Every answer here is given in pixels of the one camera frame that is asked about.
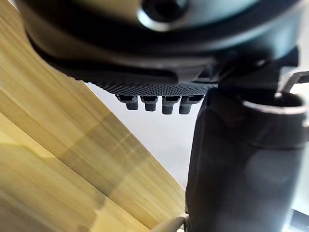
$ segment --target textured plastic panel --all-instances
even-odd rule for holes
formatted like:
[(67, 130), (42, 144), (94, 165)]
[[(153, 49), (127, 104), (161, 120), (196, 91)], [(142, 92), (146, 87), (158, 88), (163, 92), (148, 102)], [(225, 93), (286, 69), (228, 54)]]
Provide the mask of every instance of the textured plastic panel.
[(128, 96), (189, 96), (204, 95), (217, 84), (188, 83), (178, 85), (125, 85), (98, 83), (97, 86), (113, 93)]

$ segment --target wood grain surface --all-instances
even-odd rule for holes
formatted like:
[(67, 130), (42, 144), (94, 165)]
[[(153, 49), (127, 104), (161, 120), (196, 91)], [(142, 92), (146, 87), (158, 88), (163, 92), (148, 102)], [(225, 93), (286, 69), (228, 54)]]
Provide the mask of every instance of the wood grain surface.
[(0, 231), (149, 231), (3, 114), (0, 151)]
[(3, 115), (149, 229), (182, 213), (184, 189), (84, 83), (32, 51), (7, 0), (0, 10)]

